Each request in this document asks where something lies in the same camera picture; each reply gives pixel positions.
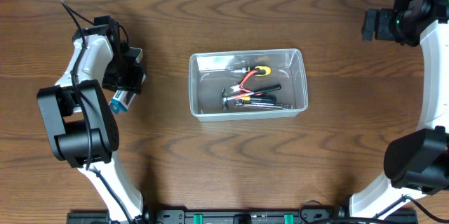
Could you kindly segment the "white blue screwdriver box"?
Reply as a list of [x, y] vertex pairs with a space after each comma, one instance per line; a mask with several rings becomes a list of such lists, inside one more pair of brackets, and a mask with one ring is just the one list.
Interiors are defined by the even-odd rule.
[[116, 91], [109, 102], [109, 108], [115, 114], [127, 112], [135, 97], [136, 94], [129, 91]]

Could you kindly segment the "small black orange hammer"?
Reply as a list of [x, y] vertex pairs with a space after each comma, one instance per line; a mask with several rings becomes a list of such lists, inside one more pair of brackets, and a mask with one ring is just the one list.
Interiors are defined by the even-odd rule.
[[225, 92], [224, 90], [222, 90], [222, 109], [226, 110], [228, 108], [228, 102], [230, 100], [236, 100], [236, 99], [242, 99], [243, 97], [247, 97], [247, 96], [252, 96], [252, 95], [256, 95], [256, 94], [266, 94], [272, 91], [278, 91], [281, 90], [281, 85], [280, 84], [276, 84], [273, 86], [269, 86], [269, 87], [264, 87], [264, 88], [260, 88], [258, 90], [255, 91], [250, 91], [247, 93], [240, 93], [240, 94], [236, 94], [236, 95], [231, 95], [231, 96], [225, 96]]

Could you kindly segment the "red handled pliers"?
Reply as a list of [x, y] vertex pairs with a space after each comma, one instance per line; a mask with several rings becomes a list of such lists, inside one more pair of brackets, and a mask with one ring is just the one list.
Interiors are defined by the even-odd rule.
[[251, 71], [249, 71], [243, 78], [242, 78], [242, 80], [238, 83], [238, 84], [236, 84], [236, 85], [234, 85], [234, 86], [231, 86], [230, 88], [229, 88], [229, 90], [232, 92], [232, 93], [237, 93], [237, 92], [248, 92], [248, 89], [246, 89], [246, 88], [244, 88], [243, 87], [243, 85], [253, 76], [253, 75], [256, 75], [256, 74], [259, 74], [260, 73], [260, 70], [251, 70]]

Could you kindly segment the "silver combination wrench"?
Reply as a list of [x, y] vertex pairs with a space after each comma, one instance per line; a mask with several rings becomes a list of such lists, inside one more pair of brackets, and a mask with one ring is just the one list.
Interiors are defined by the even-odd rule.
[[256, 103], [250, 101], [237, 100], [235, 103], [237, 107], [254, 107], [254, 108], [267, 108], [267, 109], [278, 109], [278, 110], [291, 110], [292, 105], [281, 104], [281, 103]]

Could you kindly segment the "stubby yellow black screwdriver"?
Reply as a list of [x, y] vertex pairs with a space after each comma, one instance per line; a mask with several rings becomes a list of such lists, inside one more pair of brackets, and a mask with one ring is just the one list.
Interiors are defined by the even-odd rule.
[[254, 74], [256, 76], [267, 76], [270, 75], [272, 72], [271, 67], [266, 65], [258, 65], [254, 67], [240, 67], [234, 70], [231, 70], [234, 74]]

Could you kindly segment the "slim black yellow screwdriver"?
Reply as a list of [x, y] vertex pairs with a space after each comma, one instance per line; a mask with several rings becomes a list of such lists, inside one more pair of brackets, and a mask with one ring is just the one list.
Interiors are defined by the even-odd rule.
[[241, 101], [244, 103], [275, 103], [276, 97], [272, 95], [245, 96]]

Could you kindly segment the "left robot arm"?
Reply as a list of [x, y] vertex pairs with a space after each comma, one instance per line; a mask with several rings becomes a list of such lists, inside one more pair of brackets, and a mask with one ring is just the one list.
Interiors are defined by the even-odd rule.
[[37, 102], [53, 155], [85, 175], [107, 206], [103, 217], [68, 216], [75, 223], [149, 223], [141, 192], [119, 159], [115, 114], [128, 110], [147, 73], [142, 49], [120, 35], [125, 29], [106, 15], [75, 32], [73, 56], [54, 86]]

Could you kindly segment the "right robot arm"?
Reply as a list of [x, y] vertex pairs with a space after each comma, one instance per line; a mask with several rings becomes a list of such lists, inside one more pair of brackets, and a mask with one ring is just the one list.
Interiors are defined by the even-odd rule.
[[394, 0], [366, 11], [364, 41], [420, 46], [424, 59], [417, 130], [392, 141], [383, 172], [349, 198], [344, 222], [387, 223], [408, 202], [448, 190], [448, 0]]

